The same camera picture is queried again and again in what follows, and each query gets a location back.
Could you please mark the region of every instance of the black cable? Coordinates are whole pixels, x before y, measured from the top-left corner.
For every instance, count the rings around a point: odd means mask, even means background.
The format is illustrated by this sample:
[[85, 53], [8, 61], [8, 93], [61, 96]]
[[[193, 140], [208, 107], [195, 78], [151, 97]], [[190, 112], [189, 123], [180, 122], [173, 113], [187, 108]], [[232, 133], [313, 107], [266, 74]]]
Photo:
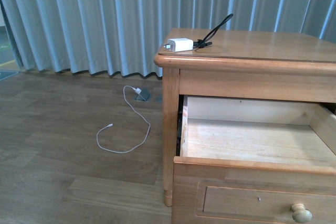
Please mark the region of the black cable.
[[194, 41], [194, 48], [203, 48], [203, 47], [212, 45], [212, 42], [208, 42], [208, 41], [212, 37], [214, 37], [216, 32], [218, 31], [218, 29], [222, 25], [224, 25], [226, 22], [228, 22], [232, 17], [233, 17], [232, 13], [227, 15], [226, 18], [224, 18], [224, 20], [218, 26], [216, 26], [214, 29], [212, 29], [212, 31], [204, 37], [204, 39], [198, 39], [197, 41]]

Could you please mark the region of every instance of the nightstand leg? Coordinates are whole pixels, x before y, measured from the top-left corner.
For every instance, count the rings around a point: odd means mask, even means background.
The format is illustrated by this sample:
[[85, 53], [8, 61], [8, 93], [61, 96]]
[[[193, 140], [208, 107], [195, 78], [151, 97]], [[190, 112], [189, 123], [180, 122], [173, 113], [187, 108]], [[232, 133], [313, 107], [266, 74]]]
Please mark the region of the nightstand leg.
[[180, 71], [163, 69], [163, 189], [164, 203], [172, 205], [173, 168], [176, 155], [177, 114], [179, 107]]

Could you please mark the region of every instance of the nightstand top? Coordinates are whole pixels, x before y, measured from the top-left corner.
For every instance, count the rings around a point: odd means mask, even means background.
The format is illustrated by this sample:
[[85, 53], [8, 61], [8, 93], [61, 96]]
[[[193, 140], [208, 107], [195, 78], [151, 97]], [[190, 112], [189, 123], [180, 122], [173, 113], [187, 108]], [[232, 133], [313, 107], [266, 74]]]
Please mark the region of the nightstand top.
[[[167, 39], [197, 41], [209, 31], [174, 28]], [[171, 52], [161, 47], [158, 55], [336, 63], [336, 44], [305, 34], [219, 30], [210, 41], [213, 43], [211, 46], [193, 51]]]

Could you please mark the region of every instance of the white charging cable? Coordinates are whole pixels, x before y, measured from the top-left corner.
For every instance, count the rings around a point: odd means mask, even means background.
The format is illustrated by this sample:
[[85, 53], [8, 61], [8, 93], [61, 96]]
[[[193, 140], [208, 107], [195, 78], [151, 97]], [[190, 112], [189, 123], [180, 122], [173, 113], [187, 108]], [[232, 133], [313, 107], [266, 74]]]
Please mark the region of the white charging cable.
[[151, 124], [150, 124], [150, 123], [149, 123], [149, 122], [148, 122], [148, 121], [147, 121], [147, 120], [146, 120], [146, 119], [145, 119], [139, 112], [135, 111], [135, 109], [133, 108], [133, 106], [127, 101], [127, 99], [126, 99], [126, 95], [125, 95], [125, 88], [131, 88], [131, 89], [133, 89], [137, 94], [140, 94], [141, 89], [139, 89], [139, 88], [136, 89], [136, 88], [134, 88], [134, 87], [132, 87], [132, 86], [125, 86], [124, 89], [123, 89], [124, 99], [125, 99], [125, 102], [132, 108], [132, 110], [133, 110], [136, 114], [138, 114], [142, 119], [144, 119], [144, 121], [146, 122], [146, 124], [148, 124], [148, 130], [147, 130], [147, 133], [146, 133], [146, 136], [145, 136], [144, 140], [143, 140], [140, 144], [138, 144], [137, 146], [131, 148], [131, 149], [128, 150], [128, 151], [125, 151], [125, 152], [118, 152], [118, 151], [114, 151], [114, 150], [110, 150], [110, 149], [107, 149], [107, 148], [102, 147], [102, 146], [99, 144], [99, 141], [98, 141], [98, 135], [99, 135], [99, 133], [102, 132], [103, 130], [105, 130], [106, 128], [112, 127], [112, 126], [113, 126], [113, 123], [111, 123], [111, 124], [105, 126], [104, 128], [100, 129], [100, 130], [97, 132], [97, 136], [96, 136], [96, 137], [97, 137], [97, 144], [98, 144], [98, 146], [99, 146], [101, 149], [105, 150], [105, 151], [113, 152], [113, 153], [119, 153], [119, 154], [123, 154], [123, 153], [131, 152], [131, 151], [134, 150], [135, 148], [138, 148], [140, 145], [142, 145], [142, 144], [147, 140], [147, 137], [148, 137], [148, 135], [149, 135], [149, 131], [150, 131], [150, 129], [151, 129]]

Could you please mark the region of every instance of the drawer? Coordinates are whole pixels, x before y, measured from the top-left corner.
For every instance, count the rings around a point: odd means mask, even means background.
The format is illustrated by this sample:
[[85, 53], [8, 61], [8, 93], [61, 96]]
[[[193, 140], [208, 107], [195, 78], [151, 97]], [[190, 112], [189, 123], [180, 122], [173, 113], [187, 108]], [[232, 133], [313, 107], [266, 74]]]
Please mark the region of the drawer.
[[173, 223], [295, 223], [292, 206], [336, 223], [336, 116], [321, 105], [185, 97], [181, 132]]

